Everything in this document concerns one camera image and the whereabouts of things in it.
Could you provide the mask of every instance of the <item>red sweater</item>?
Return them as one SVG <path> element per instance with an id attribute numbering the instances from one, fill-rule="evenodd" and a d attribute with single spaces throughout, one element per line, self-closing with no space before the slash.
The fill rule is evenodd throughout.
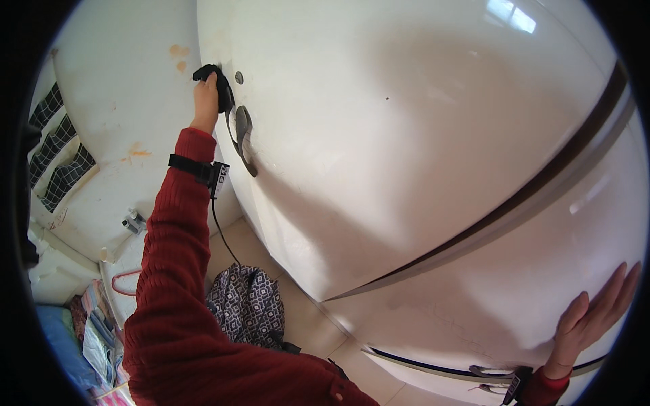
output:
<path id="1" fill-rule="evenodd" d="M 175 153 L 211 162 L 215 147 L 210 134 L 187 128 Z M 233 344 L 221 332 L 203 287 L 208 203 L 193 175 L 167 171 L 147 223 L 138 307 L 124 325 L 123 365 L 138 405 L 377 405 L 328 361 Z M 549 381 L 538 371 L 526 404 L 550 404 L 568 379 Z"/>

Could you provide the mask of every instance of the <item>patterned bag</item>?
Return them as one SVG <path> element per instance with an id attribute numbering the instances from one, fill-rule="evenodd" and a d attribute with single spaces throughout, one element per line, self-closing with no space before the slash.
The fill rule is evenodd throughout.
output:
<path id="1" fill-rule="evenodd" d="M 233 263 L 214 279 L 205 302 L 231 342 L 300 351 L 283 342 L 284 305 L 278 283 L 261 268 Z"/>

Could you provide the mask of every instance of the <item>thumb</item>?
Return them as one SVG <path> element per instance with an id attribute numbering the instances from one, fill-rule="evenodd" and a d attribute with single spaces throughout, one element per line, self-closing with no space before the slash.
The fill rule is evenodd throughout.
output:
<path id="1" fill-rule="evenodd" d="M 216 72 L 210 73 L 210 75 L 205 80 L 205 85 L 208 86 L 209 89 L 216 89 L 216 78 Z"/>
<path id="2" fill-rule="evenodd" d="M 576 324 L 584 317 L 589 309 L 589 294 L 587 292 L 581 292 L 577 298 L 575 298 L 567 310 L 564 312 L 560 318 L 560 323 L 558 324 L 558 333 L 566 334 L 570 332 Z"/>

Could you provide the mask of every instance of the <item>black cable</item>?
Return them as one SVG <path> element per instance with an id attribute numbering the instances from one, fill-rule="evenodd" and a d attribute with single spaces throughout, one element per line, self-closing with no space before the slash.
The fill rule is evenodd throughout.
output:
<path id="1" fill-rule="evenodd" d="M 212 217 L 214 218 L 214 222 L 216 223 L 216 229 L 219 230 L 219 234 L 221 234 L 221 239 L 224 241 L 224 244 L 226 245 L 226 248 L 228 248 L 228 252 L 230 252 L 230 255 L 233 256 L 233 258 L 235 259 L 235 262 L 236 262 L 238 265 L 241 265 L 241 262 L 239 262 L 239 259 L 237 259 L 237 257 L 235 256 L 235 254 L 233 254 L 233 250 L 230 249 L 230 247 L 228 246 L 228 243 L 226 242 L 226 238 L 224 237 L 224 232 L 221 231 L 221 227 L 219 227 L 219 222 L 216 220 L 216 213 L 215 213 L 215 200 L 216 200 L 216 199 L 212 199 Z"/>

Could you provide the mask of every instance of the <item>refrigerator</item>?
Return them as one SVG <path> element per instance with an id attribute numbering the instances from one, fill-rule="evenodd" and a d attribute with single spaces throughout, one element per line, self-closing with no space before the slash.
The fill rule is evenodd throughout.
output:
<path id="1" fill-rule="evenodd" d="M 571 300 L 645 255 L 643 129 L 582 2 L 197 7 L 201 61 L 249 114 L 255 176 L 216 128 L 245 215 L 397 378 L 499 405 L 516 366 L 545 363 Z M 559 404 L 622 323 L 580 354 Z"/>

